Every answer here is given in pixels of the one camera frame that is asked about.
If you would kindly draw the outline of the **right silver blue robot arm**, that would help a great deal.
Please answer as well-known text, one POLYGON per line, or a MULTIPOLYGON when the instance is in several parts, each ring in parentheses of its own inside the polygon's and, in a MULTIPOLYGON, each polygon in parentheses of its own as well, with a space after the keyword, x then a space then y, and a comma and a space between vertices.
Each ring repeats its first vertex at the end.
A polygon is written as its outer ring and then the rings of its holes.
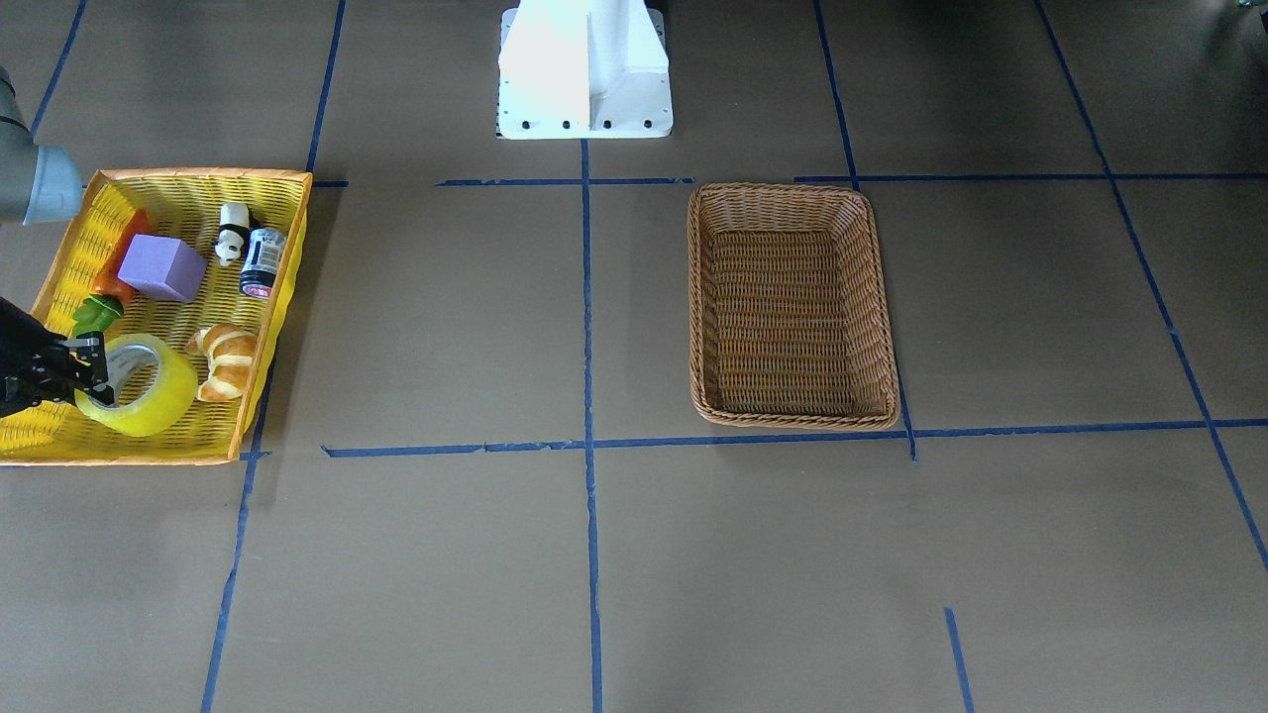
MULTIPOLYGON (((80 171, 63 148, 37 145, 6 71, 1 72, 1 217, 20 225, 67 221, 82 199, 80 171)), ((10 417, 42 403, 74 403, 86 395, 99 403, 115 398, 109 383, 101 330, 68 337, 36 316, 1 301, 1 415, 10 417)))

